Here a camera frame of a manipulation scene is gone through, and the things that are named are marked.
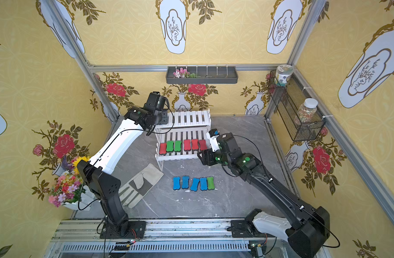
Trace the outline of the blue eraser top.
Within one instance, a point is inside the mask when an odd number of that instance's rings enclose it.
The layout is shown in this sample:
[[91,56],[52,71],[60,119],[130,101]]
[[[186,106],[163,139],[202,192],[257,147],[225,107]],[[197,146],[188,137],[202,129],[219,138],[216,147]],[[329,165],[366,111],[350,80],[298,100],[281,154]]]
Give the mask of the blue eraser top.
[[206,177],[200,178],[200,189],[201,191],[208,190],[208,181]]
[[181,178],[174,177],[173,178],[173,190],[179,190],[179,189],[181,189]]
[[183,176],[181,179],[181,188],[182,189],[188,189],[189,188],[189,176]]
[[193,178],[192,184],[190,187],[191,191],[197,191],[199,187],[200,179],[199,178]]

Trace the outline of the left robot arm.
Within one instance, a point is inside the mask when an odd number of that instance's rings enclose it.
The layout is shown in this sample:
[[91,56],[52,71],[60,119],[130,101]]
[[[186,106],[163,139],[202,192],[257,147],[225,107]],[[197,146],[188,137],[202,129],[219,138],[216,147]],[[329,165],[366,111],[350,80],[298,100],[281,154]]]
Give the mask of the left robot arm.
[[119,197],[121,181],[112,173],[123,154],[142,133],[152,134],[157,125],[168,123],[169,101],[152,92],[143,107],[132,107],[105,145],[89,159],[78,161],[79,171],[89,190],[99,199],[104,211],[102,239],[141,239],[145,221],[130,221]]

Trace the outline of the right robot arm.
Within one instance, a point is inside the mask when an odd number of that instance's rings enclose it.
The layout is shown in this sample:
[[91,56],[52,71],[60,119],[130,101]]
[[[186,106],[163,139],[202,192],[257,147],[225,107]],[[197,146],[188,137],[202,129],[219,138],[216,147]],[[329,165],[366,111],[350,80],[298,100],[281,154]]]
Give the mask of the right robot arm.
[[210,148],[198,152],[202,164],[219,164],[227,175],[240,177],[257,188],[287,219],[289,227],[282,233],[292,250],[302,258],[313,258],[330,237],[329,212],[292,193],[266,169],[261,158],[242,152],[236,135],[213,129],[207,138]]

